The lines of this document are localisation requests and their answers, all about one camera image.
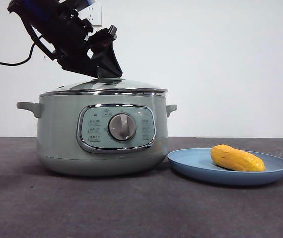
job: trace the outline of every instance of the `pot base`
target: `pot base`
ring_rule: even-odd
[[[130,157],[122,159],[63,159],[38,154],[40,162],[49,170],[75,176],[114,176],[132,174],[154,168],[166,155]]]

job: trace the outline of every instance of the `electrical socket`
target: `electrical socket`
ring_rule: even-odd
[[[82,19],[87,18],[91,22],[92,26],[102,26],[102,5],[98,2],[95,2],[91,6],[88,6],[80,11],[79,16]]]

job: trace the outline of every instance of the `gray table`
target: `gray table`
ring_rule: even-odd
[[[283,139],[171,138],[169,151],[225,143],[283,158]],[[231,187],[167,159],[139,174],[81,178],[43,168],[35,138],[0,138],[0,238],[283,237],[283,179]]]

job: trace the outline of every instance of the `pot handle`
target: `pot handle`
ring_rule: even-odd
[[[173,111],[177,110],[177,105],[167,105],[166,106],[166,111],[167,111],[167,117],[170,116],[170,113],[172,113]]]
[[[17,108],[33,112],[36,118],[41,118],[42,116],[42,104],[40,103],[18,102]]]

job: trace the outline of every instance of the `control panel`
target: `control panel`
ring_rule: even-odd
[[[151,146],[156,134],[153,118],[145,106],[90,105],[80,113],[77,141],[84,150],[95,153]]]

